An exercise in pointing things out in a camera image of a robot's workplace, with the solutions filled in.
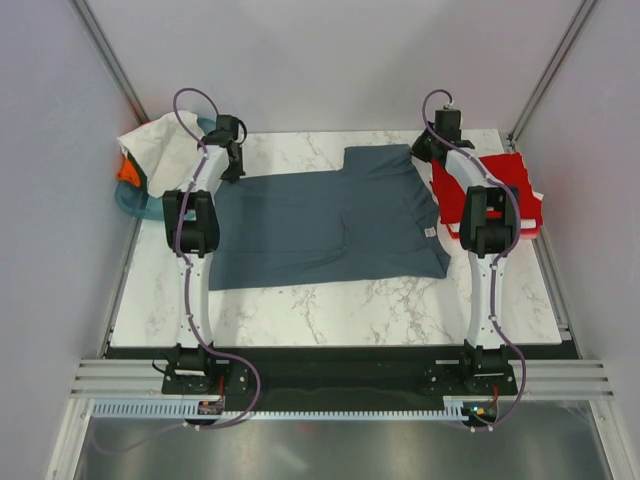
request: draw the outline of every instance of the marble tabletop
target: marble tabletop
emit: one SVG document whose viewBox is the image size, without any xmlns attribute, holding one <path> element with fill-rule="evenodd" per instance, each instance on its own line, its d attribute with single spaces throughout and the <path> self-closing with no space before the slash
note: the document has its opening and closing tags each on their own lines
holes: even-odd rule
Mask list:
<svg viewBox="0 0 640 480">
<path fill-rule="evenodd" d="M 335 170 L 355 145 L 411 144 L 420 132 L 319 132 L 250 135 L 247 175 Z M 469 130 L 479 155 L 503 153 L 496 130 Z M 430 166 L 416 161 L 428 183 Z M 451 254 L 447 278 L 400 277 L 278 288 L 209 292 L 217 346 L 461 344 L 471 313 L 471 270 L 466 252 L 444 229 Z M 144 220 L 128 266 L 111 346 L 173 346 L 179 328 L 180 276 L 161 222 Z M 517 343 L 560 343 L 531 241 L 509 256 L 503 328 Z"/>
</svg>

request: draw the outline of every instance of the white wall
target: white wall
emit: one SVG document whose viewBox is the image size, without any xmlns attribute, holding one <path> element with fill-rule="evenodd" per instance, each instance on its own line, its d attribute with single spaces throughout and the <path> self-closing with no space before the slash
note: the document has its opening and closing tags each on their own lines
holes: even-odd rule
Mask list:
<svg viewBox="0 0 640 480">
<path fill-rule="evenodd" d="M 600 2 L 520 141 L 573 326 L 640 446 L 640 3 Z"/>
<path fill-rule="evenodd" d="M 451 89 L 467 127 L 508 131 L 580 3 L 88 2 L 152 118 L 189 85 L 254 132 L 415 130 L 438 87 Z"/>
<path fill-rule="evenodd" d="M 31 480 L 118 274 L 115 137 L 133 117 L 64 0 L 4 2 L 0 64 L 0 477 Z"/>
</svg>

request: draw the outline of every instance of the white cloth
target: white cloth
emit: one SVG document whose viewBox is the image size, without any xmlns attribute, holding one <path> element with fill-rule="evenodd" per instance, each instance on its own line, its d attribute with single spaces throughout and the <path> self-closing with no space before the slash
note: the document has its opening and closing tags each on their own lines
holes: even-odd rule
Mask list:
<svg viewBox="0 0 640 480">
<path fill-rule="evenodd" d="M 187 127 L 202 137 L 198 117 L 186 110 L 179 113 Z M 124 155 L 131 153 L 135 158 L 147 176 L 149 195 L 156 198 L 187 180 L 200 161 L 197 142 L 180 126 L 173 112 L 122 135 L 118 143 Z"/>
</svg>

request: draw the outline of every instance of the gray cloth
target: gray cloth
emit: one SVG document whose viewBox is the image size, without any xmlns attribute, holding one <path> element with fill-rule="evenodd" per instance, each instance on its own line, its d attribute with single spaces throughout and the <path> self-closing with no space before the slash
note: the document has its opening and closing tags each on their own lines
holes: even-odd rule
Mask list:
<svg viewBox="0 0 640 480">
<path fill-rule="evenodd" d="M 447 273 L 407 145 L 346 148 L 339 171 L 223 182 L 215 200 L 211 290 Z"/>
</svg>

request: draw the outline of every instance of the gray floor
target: gray floor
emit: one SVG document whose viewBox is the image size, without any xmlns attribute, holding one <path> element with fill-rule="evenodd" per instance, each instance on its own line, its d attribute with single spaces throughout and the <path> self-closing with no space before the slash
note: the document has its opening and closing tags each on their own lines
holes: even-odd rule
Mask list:
<svg viewBox="0 0 640 480">
<path fill-rule="evenodd" d="M 124 447 L 169 423 L 99 420 L 95 436 Z M 523 404 L 493 433 L 432 422 L 252 421 L 178 429 L 117 457 L 87 446 L 83 461 L 89 480 L 611 478 L 588 405 L 574 402 Z"/>
</svg>

